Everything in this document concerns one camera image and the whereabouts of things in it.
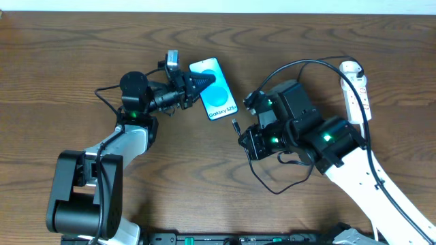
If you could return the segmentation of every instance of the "white wall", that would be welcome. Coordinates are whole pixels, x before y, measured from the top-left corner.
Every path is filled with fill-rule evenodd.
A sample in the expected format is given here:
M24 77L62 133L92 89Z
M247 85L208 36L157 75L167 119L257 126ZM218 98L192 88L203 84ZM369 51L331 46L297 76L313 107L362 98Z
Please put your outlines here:
M436 0L0 0L3 11L436 14Z

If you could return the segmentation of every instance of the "wooden table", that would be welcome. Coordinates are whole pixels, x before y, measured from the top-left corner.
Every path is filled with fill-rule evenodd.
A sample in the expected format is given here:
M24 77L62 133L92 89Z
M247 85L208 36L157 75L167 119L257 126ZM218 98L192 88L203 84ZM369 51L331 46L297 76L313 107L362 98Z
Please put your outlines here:
M94 89L118 84L128 71L156 68L168 49L179 50L183 69L218 58L243 129L255 122L243 98L274 69L303 58L356 57L369 80L375 154L435 223L435 30L432 16L6 12L0 20L0 243L59 243L45 225L57 157L98 143L115 122ZM297 72L282 72L266 88ZM302 83L325 116L346 116L336 74L310 65ZM104 96L121 103L118 90ZM371 230L359 207L319 173L270 194L251 174L232 118L209 121L201 102L172 118L159 114L153 147L124 172L124 215L181 233L325 231L338 221ZM275 190L306 173L275 157L255 169Z

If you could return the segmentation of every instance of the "power strip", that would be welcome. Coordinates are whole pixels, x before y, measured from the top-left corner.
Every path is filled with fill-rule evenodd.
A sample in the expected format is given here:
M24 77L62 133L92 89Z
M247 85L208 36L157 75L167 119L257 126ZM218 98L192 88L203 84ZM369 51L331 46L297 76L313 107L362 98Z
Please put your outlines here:
M354 61L344 61L339 66L339 69L347 76L354 88L357 90L365 114L367 115L367 119L370 120L372 117L366 88L367 77L363 75L361 78L358 78L358 73L362 68ZM361 125L363 123L362 112L360 111L356 96L343 78L341 78L341 87L343 90L349 123Z

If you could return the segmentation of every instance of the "phone screen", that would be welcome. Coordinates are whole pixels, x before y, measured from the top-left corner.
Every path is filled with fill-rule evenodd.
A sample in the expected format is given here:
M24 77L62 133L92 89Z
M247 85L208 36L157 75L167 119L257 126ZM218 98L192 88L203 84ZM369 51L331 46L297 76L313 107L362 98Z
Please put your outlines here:
M189 69L192 72L215 75L215 82L200 93L209 120L217 120L238 112L232 92L216 58L191 64Z

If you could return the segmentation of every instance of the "green connector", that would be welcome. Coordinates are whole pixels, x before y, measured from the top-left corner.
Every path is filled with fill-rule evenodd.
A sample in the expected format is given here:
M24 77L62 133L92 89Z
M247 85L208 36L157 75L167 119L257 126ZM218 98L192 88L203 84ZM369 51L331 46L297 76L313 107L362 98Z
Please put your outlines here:
M185 238L185 245L193 245L193 238Z

